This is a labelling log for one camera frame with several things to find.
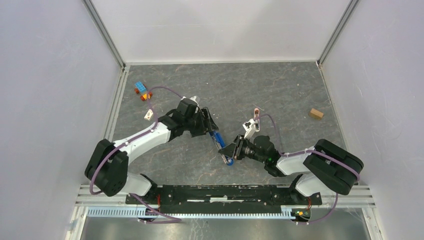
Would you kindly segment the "blue stapler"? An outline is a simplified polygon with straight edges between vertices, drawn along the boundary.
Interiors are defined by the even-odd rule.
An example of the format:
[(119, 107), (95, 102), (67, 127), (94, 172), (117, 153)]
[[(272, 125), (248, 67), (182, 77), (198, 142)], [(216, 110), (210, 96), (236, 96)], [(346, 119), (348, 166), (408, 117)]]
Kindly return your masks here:
[[(212, 131), (209, 133), (211, 139), (213, 140), (215, 146), (217, 147), (218, 150), (224, 148), (225, 142), (221, 136), (221, 134), (218, 131)], [(221, 157), (223, 159), (223, 162), (227, 165), (227, 166), (232, 166), (234, 163), (234, 160), (228, 156), (225, 156), (223, 154), (221, 154)]]

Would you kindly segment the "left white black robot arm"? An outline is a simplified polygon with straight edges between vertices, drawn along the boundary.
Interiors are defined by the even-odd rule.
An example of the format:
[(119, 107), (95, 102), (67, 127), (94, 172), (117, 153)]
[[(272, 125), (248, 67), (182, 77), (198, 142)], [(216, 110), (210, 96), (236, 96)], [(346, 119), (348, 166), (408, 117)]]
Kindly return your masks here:
[(100, 140), (84, 171), (90, 181), (89, 191), (92, 195), (108, 197), (120, 192), (135, 194), (145, 204), (151, 204), (157, 198), (154, 183), (142, 174), (129, 173), (129, 165), (184, 132), (194, 138), (218, 130), (207, 107), (199, 107), (194, 98), (183, 97), (175, 109), (157, 118), (151, 126), (117, 141)]

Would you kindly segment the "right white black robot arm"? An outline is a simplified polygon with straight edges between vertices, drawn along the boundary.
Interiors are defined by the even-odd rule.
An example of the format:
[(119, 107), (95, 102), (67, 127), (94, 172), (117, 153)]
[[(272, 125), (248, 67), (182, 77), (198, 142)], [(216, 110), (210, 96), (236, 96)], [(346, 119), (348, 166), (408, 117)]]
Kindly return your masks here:
[(218, 152), (233, 160), (249, 158), (263, 163), (264, 169), (274, 177), (297, 174), (299, 179), (288, 191), (289, 199), (295, 204), (326, 190), (348, 195), (364, 168), (362, 160), (326, 139), (298, 152), (279, 153), (267, 135), (259, 135), (253, 141), (238, 135)]

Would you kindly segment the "colourful toy brick car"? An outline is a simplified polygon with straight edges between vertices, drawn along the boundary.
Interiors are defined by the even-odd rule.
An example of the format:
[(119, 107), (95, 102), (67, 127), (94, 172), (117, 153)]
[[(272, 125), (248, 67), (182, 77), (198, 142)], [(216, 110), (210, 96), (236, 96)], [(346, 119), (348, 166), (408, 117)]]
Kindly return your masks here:
[(146, 101), (149, 100), (152, 97), (152, 92), (148, 91), (146, 86), (141, 82), (138, 81), (134, 84), (135, 88), (134, 88), (134, 92), (139, 95), (139, 98), (142, 101)]

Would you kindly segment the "small wooden block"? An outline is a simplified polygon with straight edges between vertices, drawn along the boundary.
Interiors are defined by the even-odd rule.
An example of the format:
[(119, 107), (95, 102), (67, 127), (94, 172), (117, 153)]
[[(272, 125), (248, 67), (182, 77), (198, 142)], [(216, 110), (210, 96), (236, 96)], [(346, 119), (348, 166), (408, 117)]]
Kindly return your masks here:
[(321, 111), (319, 111), (319, 110), (317, 110), (317, 109), (315, 109), (315, 108), (312, 108), (312, 109), (309, 111), (308, 115), (309, 115), (311, 118), (316, 119), (316, 120), (321, 120), (321, 119), (324, 117), (324, 113), (323, 113), (323, 112), (321, 112)]

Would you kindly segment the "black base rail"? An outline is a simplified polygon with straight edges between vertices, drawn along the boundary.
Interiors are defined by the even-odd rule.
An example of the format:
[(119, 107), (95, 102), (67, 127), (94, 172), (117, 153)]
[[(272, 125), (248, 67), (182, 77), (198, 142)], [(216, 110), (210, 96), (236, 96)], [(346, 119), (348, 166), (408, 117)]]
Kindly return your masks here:
[(138, 198), (128, 195), (127, 205), (143, 200), (158, 205), (164, 214), (277, 214), (282, 206), (320, 206), (316, 192), (303, 196), (293, 184), (157, 185)]

